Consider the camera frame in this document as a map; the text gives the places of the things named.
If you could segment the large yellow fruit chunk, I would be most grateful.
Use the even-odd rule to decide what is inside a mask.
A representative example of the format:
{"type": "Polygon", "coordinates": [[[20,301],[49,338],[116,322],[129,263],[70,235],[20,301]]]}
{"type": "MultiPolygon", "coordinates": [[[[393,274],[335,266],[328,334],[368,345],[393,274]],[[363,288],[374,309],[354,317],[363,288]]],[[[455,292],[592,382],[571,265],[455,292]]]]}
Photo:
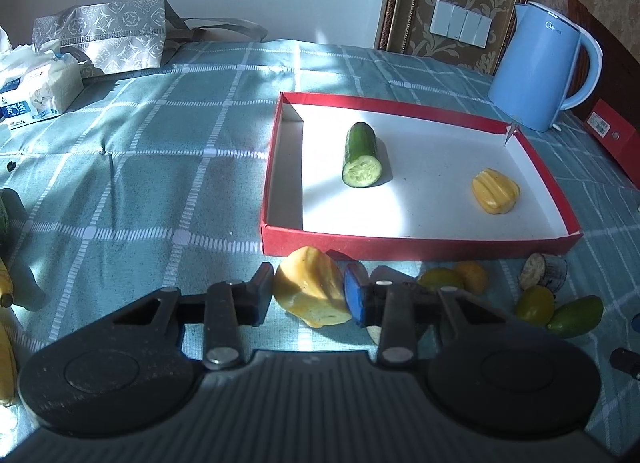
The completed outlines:
{"type": "Polygon", "coordinates": [[[272,293],[285,311],[308,327],[332,327],[352,319],[340,268],[314,246],[296,249],[280,262],[272,293]]]}

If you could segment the brown round longan fruit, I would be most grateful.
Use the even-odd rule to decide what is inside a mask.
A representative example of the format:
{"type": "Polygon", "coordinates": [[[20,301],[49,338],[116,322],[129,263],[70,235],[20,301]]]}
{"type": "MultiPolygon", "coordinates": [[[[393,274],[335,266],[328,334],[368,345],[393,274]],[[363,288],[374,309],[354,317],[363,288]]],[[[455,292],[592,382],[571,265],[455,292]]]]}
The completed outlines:
{"type": "Polygon", "coordinates": [[[483,295],[489,285],[486,270],[477,261],[460,261],[454,271],[462,278],[464,288],[474,295],[483,295]]]}

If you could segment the green tomato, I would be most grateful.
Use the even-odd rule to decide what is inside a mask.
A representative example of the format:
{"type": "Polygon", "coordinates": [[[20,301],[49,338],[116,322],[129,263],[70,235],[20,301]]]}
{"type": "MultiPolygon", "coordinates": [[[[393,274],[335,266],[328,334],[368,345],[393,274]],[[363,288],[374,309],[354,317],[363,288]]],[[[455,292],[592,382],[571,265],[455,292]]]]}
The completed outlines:
{"type": "Polygon", "coordinates": [[[554,295],[547,289],[535,285],[521,295],[515,307],[515,314],[536,327],[545,327],[551,320],[555,309],[554,295]]]}

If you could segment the eggplant piece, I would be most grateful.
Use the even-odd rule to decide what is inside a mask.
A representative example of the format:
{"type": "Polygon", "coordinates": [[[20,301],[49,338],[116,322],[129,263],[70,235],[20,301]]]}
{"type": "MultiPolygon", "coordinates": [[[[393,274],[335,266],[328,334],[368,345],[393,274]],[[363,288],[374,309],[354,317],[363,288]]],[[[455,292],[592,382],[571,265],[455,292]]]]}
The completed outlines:
{"type": "Polygon", "coordinates": [[[523,291],[531,287],[547,287],[556,294],[562,289],[567,277],[567,261],[563,257],[533,253],[518,276],[518,285],[523,291]]]}

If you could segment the green cucumber end piece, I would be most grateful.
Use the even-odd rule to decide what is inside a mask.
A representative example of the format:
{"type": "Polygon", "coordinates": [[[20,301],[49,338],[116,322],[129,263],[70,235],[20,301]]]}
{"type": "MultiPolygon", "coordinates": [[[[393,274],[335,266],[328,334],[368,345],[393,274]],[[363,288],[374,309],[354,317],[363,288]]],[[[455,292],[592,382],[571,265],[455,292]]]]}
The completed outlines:
{"type": "Polygon", "coordinates": [[[574,339],[594,330],[601,322],[603,303],[596,295],[571,301],[555,310],[547,330],[560,339],[574,339]]]}

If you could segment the yellow-green lime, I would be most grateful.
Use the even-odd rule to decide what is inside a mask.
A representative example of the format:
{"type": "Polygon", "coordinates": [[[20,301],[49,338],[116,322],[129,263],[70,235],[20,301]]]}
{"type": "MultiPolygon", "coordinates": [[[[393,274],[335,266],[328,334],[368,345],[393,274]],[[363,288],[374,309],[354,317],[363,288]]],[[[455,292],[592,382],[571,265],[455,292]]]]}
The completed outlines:
{"type": "Polygon", "coordinates": [[[420,275],[418,283],[427,290],[437,290],[443,287],[464,289],[464,280],[459,272],[449,268],[436,267],[426,270],[420,275]]]}

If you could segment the red shallow cardboard tray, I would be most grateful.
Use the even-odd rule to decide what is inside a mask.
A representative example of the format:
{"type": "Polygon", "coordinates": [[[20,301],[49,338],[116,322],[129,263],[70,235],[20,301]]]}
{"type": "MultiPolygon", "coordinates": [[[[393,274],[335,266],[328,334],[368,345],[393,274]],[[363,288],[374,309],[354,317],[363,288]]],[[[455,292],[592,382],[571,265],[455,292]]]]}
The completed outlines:
{"type": "Polygon", "coordinates": [[[357,261],[463,261],[567,253],[580,224],[524,134],[472,114],[338,94],[282,93],[274,116],[262,212],[262,248],[302,246],[357,261]],[[370,188],[342,180],[345,139],[364,122],[378,140],[382,176],[370,188]],[[521,189],[490,215],[472,180],[486,168],[521,189]]]}

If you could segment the cut cucumber half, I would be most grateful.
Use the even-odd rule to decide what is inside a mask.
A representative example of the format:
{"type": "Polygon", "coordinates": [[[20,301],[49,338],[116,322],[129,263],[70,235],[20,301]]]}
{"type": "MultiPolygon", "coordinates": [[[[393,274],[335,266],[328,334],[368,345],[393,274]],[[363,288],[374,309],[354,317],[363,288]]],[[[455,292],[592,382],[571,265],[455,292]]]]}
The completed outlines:
{"type": "Polygon", "coordinates": [[[343,182],[351,188],[369,188],[380,180],[382,170],[372,127],[364,122],[352,125],[345,139],[343,182]]]}

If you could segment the small yellow fruit piece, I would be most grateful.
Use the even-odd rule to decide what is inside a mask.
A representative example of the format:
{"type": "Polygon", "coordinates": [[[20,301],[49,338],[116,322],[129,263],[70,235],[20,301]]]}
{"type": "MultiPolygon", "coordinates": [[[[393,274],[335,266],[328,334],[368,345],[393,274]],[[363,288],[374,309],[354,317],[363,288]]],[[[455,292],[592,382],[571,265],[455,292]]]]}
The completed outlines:
{"type": "Polygon", "coordinates": [[[472,192],[480,207],[490,215],[503,215],[518,203],[518,184],[495,169],[486,168],[472,180],[472,192]]]}

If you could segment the yellow banana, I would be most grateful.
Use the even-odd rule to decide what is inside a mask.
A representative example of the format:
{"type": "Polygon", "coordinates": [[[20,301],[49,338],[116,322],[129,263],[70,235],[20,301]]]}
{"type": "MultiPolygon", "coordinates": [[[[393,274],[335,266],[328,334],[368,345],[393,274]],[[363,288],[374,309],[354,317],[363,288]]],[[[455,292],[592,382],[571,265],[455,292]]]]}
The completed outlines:
{"type": "Polygon", "coordinates": [[[15,399],[17,368],[13,348],[3,325],[0,325],[0,403],[10,405],[15,399]]]}
{"type": "Polygon", "coordinates": [[[0,259],[0,299],[3,308],[9,308],[13,305],[14,286],[9,274],[9,270],[2,259],[0,259]]]}

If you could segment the small whole cucumber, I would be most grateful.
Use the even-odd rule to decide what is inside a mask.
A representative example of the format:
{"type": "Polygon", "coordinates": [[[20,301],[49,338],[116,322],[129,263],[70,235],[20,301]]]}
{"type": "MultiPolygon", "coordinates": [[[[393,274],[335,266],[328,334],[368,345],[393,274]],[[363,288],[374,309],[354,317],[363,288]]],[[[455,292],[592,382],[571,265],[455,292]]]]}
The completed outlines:
{"type": "Polygon", "coordinates": [[[4,191],[0,190],[0,245],[6,247],[11,241],[9,212],[4,201],[4,191]]]}

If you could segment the light blue electric kettle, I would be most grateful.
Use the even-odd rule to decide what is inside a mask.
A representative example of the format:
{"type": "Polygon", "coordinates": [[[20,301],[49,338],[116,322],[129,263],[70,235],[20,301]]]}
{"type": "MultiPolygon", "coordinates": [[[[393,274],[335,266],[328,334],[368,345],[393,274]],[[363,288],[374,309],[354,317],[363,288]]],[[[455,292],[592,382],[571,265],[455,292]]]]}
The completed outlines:
{"type": "Polygon", "coordinates": [[[597,39],[565,15],[536,1],[515,6],[514,34],[495,72],[489,100],[529,129],[544,132],[559,113],[586,101],[602,72],[597,39]],[[579,53],[588,56],[587,77],[574,94],[570,82],[579,53]]]}

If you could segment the silver patterned gift bag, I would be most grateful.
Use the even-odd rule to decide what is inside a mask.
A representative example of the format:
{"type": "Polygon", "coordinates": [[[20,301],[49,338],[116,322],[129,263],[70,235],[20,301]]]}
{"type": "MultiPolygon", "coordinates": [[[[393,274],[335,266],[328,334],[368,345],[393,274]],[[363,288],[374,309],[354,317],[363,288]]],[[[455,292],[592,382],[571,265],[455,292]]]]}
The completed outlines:
{"type": "Polygon", "coordinates": [[[263,41],[268,30],[244,19],[184,18],[168,0],[112,1],[35,19],[32,44],[68,53],[98,76],[159,68],[190,42],[228,34],[263,41]]]}

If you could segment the white tissue pack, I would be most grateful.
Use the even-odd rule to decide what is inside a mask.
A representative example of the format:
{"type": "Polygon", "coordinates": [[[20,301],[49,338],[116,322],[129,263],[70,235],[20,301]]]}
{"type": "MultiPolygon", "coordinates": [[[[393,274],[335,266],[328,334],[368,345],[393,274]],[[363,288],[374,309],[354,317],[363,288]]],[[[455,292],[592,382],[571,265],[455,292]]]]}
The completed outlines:
{"type": "Polygon", "coordinates": [[[78,61],[57,39],[13,47],[1,30],[1,123],[9,130],[62,115],[83,89],[78,61]]]}

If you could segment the white wall switch panel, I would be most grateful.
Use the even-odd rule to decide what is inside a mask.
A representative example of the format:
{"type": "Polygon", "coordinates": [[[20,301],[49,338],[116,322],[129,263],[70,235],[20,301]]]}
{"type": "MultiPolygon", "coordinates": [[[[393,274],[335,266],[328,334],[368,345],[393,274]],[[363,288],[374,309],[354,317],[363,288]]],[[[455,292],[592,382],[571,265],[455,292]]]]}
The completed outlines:
{"type": "Polygon", "coordinates": [[[491,18],[457,4],[438,0],[434,5],[430,32],[475,47],[485,48],[491,18]]]}

